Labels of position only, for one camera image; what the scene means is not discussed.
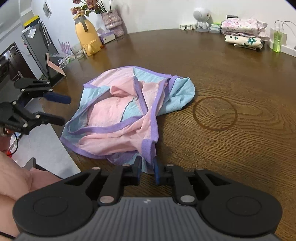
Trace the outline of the pink blue purple garment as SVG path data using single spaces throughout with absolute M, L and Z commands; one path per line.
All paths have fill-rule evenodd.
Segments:
M 83 86 L 78 110 L 66 123 L 61 142 L 73 152 L 115 165 L 142 161 L 153 173 L 157 117 L 178 111 L 195 96 L 188 77 L 138 66 L 107 70 Z

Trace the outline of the black appliance cabinet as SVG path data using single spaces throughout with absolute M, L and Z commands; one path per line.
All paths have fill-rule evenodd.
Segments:
M 25 61 L 36 78 L 44 75 L 52 85 L 64 78 L 63 74 L 48 65 L 52 62 L 59 66 L 61 56 L 40 18 L 33 20 L 25 29 L 20 25 L 15 27 L 1 40 L 1 47 L 7 49 L 13 43 L 17 45 L 22 56 L 27 55 Z

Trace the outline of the clear glass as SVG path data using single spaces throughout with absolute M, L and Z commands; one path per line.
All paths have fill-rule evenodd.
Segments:
M 84 50 L 80 43 L 75 44 L 70 48 L 71 52 L 74 54 L 75 58 L 80 60 L 85 57 Z

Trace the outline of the yellow mug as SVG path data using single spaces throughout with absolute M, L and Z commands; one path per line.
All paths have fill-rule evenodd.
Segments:
M 83 46 L 83 49 L 87 56 L 91 56 L 99 52 L 101 50 L 101 46 L 102 43 L 100 42 L 100 40 L 92 40 L 88 44 L 85 44 Z

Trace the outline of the yellow thermos jug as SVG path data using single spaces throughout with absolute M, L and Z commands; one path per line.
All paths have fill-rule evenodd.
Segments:
M 92 40 L 100 40 L 93 24 L 85 17 L 84 14 L 77 14 L 74 17 L 75 31 L 81 46 L 88 44 Z

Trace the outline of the purple tissue box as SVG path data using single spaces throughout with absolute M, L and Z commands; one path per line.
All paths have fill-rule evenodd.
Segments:
M 107 33 L 102 28 L 98 28 L 97 33 L 99 35 L 99 39 L 102 42 L 102 44 L 107 44 L 116 39 L 116 36 L 114 35 L 113 32 Z

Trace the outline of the pink artificial flowers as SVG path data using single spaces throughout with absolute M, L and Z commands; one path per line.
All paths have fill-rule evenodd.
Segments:
M 89 16 L 91 13 L 104 14 L 107 12 L 103 1 L 98 0 L 73 0 L 73 3 L 77 6 L 70 8 L 72 15 L 77 15 L 80 13 Z

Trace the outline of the cream green-flower folded cloth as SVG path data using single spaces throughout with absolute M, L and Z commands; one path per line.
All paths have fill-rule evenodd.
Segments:
M 264 42 L 259 37 L 244 37 L 236 35 L 225 35 L 225 42 L 233 44 L 235 47 L 247 48 L 251 50 L 261 50 Z

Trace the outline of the white power strip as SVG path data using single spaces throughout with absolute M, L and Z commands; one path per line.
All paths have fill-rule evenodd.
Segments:
M 273 46 L 274 46 L 274 33 L 277 33 L 276 30 L 277 28 L 270 29 L 270 39 L 267 42 L 267 44 L 271 49 L 273 49 Z M 280 37 L 281 37 L 281 41 L 275 42 L 275 51 L 277 53 L 283 52 L 285 54 L 295 57 L 295 47 L 289 47 L 287 45 L 287 34 L 280 32 Z

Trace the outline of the white robot figurine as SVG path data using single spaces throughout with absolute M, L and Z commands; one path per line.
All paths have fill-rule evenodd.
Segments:
M 196 32 L 209 32 L 210 12 L 206 8 L 195 8 L 193 17 L 197 21 Z

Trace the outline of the green spray bottle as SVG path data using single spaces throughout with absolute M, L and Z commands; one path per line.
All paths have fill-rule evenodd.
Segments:
M 276 26 L 274 29 L 273 35 L 273 51 L 276 53 L 280 52 L 281 49 L 281 41 L 282 41 L 282 32 L 279 26 Z

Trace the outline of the small green white boxes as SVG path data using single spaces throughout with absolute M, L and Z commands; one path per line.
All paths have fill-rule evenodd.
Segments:
M 213 22 L 208 28 L 210 33 L 221 33 L 221 22 Z

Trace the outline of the pink floral folded cloth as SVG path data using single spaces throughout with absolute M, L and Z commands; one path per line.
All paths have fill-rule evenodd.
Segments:
M 245 37 L 269 38 L 266 31 L 267 23 L 257 19 L 230 18 L 221 22 L 221 32 L 224 35 L 239 35 Z

